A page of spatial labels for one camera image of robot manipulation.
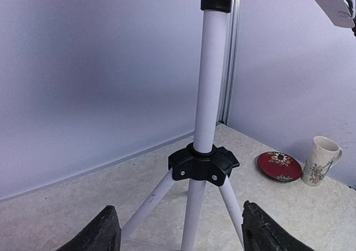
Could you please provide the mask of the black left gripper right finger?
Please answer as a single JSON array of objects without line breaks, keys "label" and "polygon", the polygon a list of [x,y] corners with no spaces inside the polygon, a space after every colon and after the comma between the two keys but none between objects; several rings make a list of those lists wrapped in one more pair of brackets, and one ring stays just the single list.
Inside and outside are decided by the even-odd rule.
[{"label": "black left gripper right finger", "polygon": [[312,251],[281,227],[256,203],[244,203],[242,224],[245,251]]}]

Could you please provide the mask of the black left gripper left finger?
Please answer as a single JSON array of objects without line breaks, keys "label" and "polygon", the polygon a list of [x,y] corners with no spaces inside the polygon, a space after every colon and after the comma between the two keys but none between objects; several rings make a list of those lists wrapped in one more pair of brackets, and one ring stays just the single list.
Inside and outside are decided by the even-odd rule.
[{"label": "black left gripper left finger", "polygon": [[105,206],[74,238],[58,250],[121,249],[121,228],[114,206]]}]

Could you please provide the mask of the white perforated music stand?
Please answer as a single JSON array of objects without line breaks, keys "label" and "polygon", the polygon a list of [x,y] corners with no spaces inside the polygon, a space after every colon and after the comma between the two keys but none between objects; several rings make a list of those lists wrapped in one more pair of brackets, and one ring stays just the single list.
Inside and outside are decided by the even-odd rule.
[{"label": "white perforated music stand", "polygon": [[234,154],[214,146],[225,54],[227,16],[232,0],[201,0],[203,11],[199,87],[193,143],[169,156],[169,170],[122,228],[122,237],[132,232],[155,209],[179,180],[189,181],[181,249],[192,250],[206,183],[219,188],[242,248],[244,205],[240,206],[230,182],[239,166]]}]

